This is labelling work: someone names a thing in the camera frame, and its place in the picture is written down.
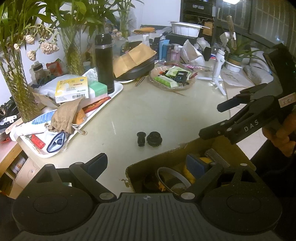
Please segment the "person's right hand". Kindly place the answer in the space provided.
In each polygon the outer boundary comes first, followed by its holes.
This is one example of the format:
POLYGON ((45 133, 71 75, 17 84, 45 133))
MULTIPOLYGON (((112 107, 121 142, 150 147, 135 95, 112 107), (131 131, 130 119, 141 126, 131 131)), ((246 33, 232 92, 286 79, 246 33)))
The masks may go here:
POLYGON ((292 156, 295 148, 295 141, 289 137, 295 131, 295 112, 291 113, 283 122, 282 127, 273 134, 267 128, 262 129, 263 135, 270 140, 286 157, 292 156))

